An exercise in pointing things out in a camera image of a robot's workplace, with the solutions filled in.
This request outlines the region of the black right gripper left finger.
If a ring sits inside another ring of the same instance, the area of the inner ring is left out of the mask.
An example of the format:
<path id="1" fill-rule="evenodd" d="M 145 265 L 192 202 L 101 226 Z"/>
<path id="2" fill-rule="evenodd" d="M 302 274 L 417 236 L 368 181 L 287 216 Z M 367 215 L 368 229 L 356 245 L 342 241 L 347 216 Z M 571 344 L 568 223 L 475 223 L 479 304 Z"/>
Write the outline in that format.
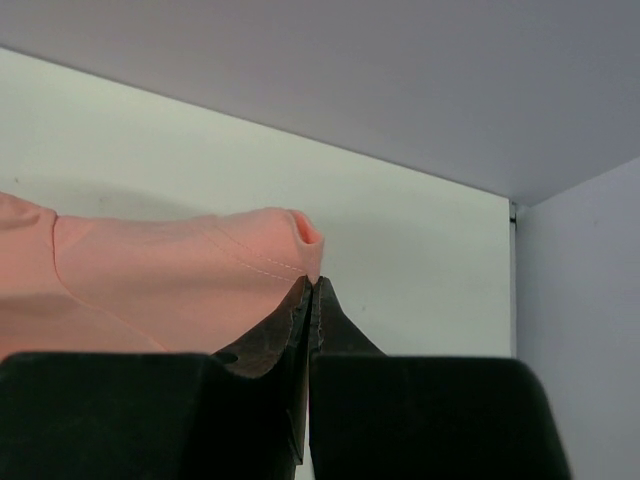
<path id="1" fill-rule="evenodd" d="M 303 461 L 313 286 L 281 303 L 212 356 L 209 464 L 216 470 L 294 470 Z"/>

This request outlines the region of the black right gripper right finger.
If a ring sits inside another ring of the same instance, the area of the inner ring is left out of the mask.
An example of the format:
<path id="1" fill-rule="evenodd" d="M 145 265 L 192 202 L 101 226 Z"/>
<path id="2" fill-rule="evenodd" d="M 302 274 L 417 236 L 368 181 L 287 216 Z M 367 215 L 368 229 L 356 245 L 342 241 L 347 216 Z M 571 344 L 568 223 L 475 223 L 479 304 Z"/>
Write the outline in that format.
<path id="1" fill-rule="evenodd" d="M 309 445 L 314 477 L 358 479 L 371 408 L 359 388 L 385 353 L 344 312 L 331 280 L 313 289 L 309 330 Z"/>

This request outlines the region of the pink t shirt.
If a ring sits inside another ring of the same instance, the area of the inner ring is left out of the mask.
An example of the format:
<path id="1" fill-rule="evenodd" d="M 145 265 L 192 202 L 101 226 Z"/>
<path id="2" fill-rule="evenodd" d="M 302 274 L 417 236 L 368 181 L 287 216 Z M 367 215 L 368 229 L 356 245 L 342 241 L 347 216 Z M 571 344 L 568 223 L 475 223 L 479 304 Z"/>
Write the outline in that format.
<path id="1" fill-rule="evenodd" d="M 1 197 L 1 353 L 213 353 L 318 279 L 297 210 L 134 221 Z"/>

